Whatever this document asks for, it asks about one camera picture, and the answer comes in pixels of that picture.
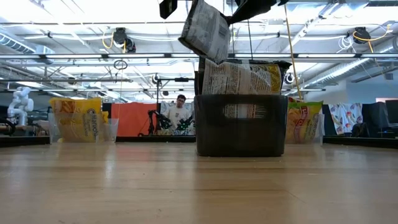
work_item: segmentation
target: yellow snack bag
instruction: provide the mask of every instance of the yellow snack bag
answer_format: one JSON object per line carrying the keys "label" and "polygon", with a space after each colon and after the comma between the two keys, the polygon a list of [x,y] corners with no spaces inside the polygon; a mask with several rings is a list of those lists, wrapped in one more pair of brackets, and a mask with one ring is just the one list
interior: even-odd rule
{"label": "yellow snack bag", "polygon": [[108,111],[102,111],[101,113],[102,113],[102,116],[104,118],[104,123],[108,124],[109,123],[109,119],[108,119],[109,112]]}
{"label": "yellow snack bag", "polygon": [[101,98],[52,98],[50,104],[63,142],[104,141],[108,112],[101,113]]}
{"label": "yellow snack bag", "polygon": [[101,98],[73,100],[69,98],[51,98],[53,113],[101,113]]}
{"label": "yellow snack bag", "polygon": [[287,107],[286,139],[288,144],[312,142],[318,128],[323,102],[289,103]]}
{"label": "yellow snack bag", "polygon": [[64,142],[103,142],[107,128],[102,114],[55,114]]}

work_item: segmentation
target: fluorescent light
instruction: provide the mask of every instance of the fluorescent light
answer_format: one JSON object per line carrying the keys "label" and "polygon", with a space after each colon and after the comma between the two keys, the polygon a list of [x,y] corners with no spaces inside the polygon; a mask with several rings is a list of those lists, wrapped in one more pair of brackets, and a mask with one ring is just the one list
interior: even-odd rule
{"label": "fluorescent light", "polygon": [[46,55],[47,58],[52,59],[52,58],[101,58],[101,55]]}
{"label": "fluorescent light", "polygon": [[38,55],[0,55],[0,59],[38,59],[40,56]]}
{"label": "fluorescent light", "polygon": [[43,91],[75,91],[75,90],[59,89],[59,90],[43,90]]}
{"label": "fluorescent light", "polygon": [[106,49],[100,49],[100,51],[103,51],[103,52],[109,54],[109,52]]}
{"label": "fluorescent light", "polygon": [[[236,54],[235,57],[251,58],[251,54]],[[253,54],[253,58],[290,58],[290,54]]]}
{"label": "fluorescent light", "polygon": [[195,54],[172,54],[172,58],[198,58]]}
{"label": "fluorescent light", "polygon": [[16,82],[16,83],[24,85],[24,86],[33,87],[33,88],[42,88],[43,87],[43,85],[38,84],[36,82]]}
{"label": "fluorescent light", "polygon": [[363,58],[389,58],[398,57],[398,54],[362,54]]}
{"label": "fluorescent light", "polygon": [[73,100],[86,100],[86,98],[78,97],[78,96],[73,96],[73,97],[70,97],[70,98],[73,99]]}
{"label": "fluorescent light", "polygon": [[164,54],[109,54],[109,58],[163,58]]}
{"label": "fluorescent light", "polygon": [[[286,89],[281,89],[282,91],[296,91],[297,90],[286,90]],[[300,91],[326,91],[325,89],[300,89]]]}
{"label": "fluorescent light", "polygon": [[355,54],[299,54],[298,57],[301,58],[346,58],[354,57]]}
{"label": "fluorescent light", "polygon": [[51,95],[54,95],[54,96],[59,96],[59,97],[64,97],[64,95],[61,95],[61,94],[59,94],[59,93],[54,93],[54,92],[49,92]]}

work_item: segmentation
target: white humanoid robot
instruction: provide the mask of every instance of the white humanoid robot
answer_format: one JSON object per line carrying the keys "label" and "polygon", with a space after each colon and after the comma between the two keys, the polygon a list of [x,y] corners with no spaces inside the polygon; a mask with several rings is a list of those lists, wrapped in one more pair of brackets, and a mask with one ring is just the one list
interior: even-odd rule
{"label": "white humanoid robot", "polygon": [[[12,103],[8,106],[8,117],[14,118],[15,115],[18,115],[18,125],[25,126],[27,122],[27,112],[33,111],[34,104],[33,100],[28,97],[29,93],[29,87],[18,87],[17,91],[13,94],[14,99],[12,99]],[[18,104],[21,104],[18,109],[14,108]]]}

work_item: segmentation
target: white wall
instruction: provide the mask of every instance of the white wall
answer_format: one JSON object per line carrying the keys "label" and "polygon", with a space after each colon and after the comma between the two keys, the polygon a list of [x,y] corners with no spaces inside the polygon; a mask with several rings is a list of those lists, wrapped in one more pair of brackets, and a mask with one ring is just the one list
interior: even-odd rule
{"label": "white wall", "polygon": [[349,83],[347,92],[350,103],[375,103],[376,98],[397,98],[398,85]]}
{"label": "white wall", "polygon": [[310,92],[304,96],[305,101],[322,101],[324,104],[335,103],[375,103],[376,98],[398,98],[398,71],[394,72],[393,80],[385,80],[383,75],[352,83],[352,80],[363,77],[361,72],[347,80],[340,81],[336,86],[326,86],[326,91]]}
{"label": "white wall", "polygon": [[346,81],[340,81],[335,86],[326,86],[326,91],[308,92],[305,101],[323,101],[324,104],[347,103]]}

